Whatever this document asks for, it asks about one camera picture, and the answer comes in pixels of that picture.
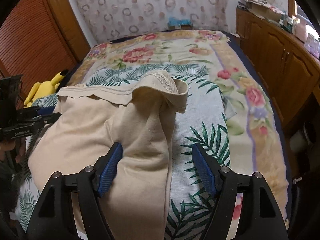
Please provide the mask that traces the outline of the person's left hand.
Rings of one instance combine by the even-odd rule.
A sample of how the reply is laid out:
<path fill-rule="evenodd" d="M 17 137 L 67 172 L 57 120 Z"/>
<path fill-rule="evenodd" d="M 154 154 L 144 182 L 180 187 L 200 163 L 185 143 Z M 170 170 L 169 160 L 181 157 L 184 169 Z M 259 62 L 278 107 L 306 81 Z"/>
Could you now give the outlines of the person's left hand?
<path fill-rule="evenodd" d="M 19 138 L 19 148 L 16 146 L 17 140 L 3 140 L 0 142 L 0 161 L 3 162 L 6 159 L 7 151 L 16 151 L 15 161 L 16 163 L 20 163 L 25 156 L 26 152 L 26 143 L 25 138 Z"/>

